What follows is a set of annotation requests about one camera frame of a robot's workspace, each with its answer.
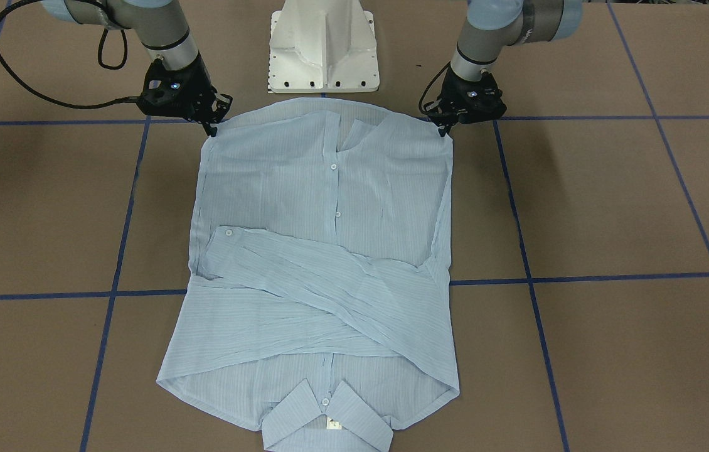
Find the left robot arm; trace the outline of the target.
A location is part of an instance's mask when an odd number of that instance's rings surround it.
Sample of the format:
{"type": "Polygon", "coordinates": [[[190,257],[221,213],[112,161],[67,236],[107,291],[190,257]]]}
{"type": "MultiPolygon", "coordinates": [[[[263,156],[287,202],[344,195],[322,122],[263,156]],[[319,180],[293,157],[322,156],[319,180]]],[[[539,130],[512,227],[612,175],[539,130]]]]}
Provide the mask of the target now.
{"type": "Polygon", "coordinates": [[[430,80],[418,111],[441,137],[455,125],[502,118],[507,111],[493,68],[504,48],[573,35],[582,1],[469,1],[449,63],[430,80]]]}

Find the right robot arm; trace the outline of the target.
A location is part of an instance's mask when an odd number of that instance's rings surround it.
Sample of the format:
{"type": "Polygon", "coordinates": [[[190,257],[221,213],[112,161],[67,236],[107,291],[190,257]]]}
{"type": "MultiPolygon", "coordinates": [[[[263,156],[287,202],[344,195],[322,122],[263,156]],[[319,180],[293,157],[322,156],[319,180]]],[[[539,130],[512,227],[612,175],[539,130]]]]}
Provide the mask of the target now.
{"type": "Polygon", "coordinates": [[[141,94],[131,101],[145,115],[200,124],[208,137],[232,98],[212,86],[205,61],[177,1],[44,1],[51,16],[105,30],[132,30],[151,58],[141,94]]]}

